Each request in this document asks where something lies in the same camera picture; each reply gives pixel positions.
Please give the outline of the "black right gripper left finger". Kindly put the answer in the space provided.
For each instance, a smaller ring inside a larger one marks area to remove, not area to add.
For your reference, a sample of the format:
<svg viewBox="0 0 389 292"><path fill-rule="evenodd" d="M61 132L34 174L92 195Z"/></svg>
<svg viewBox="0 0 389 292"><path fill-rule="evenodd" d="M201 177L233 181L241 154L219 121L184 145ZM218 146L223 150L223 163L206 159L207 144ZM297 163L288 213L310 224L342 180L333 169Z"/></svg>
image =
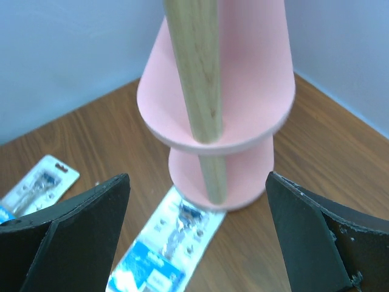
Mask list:
<svg viewBox="0 0 389 292"><path fill-rule="evenodd" d="M130 194L119 174L1 224L1 291L105 291Z"/></svg>

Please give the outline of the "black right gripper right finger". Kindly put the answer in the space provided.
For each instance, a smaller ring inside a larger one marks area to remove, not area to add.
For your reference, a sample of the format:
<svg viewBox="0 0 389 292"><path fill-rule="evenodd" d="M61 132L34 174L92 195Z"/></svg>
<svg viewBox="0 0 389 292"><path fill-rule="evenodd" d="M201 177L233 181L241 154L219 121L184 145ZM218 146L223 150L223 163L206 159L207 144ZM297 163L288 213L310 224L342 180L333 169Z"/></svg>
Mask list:
<svg viewBox="0 0 389 292"><path fill-rule="evenodd" d="M388 291L388 221L276 172L266 192L292 291Z"/></svg>

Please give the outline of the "pink three-tier wooden shelf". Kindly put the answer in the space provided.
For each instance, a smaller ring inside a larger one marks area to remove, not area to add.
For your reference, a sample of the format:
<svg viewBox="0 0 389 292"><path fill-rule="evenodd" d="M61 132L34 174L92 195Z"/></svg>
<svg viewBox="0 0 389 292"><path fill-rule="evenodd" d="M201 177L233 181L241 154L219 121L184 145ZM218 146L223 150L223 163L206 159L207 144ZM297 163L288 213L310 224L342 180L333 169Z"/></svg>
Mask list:
<svg viewBox="0 0 389 292"><path fill-rule="evenodd" d="M274 168L274 134L294 103L283 1L164 1L137 106L169 146L168 168L191 203L254 202Z"/></svg>

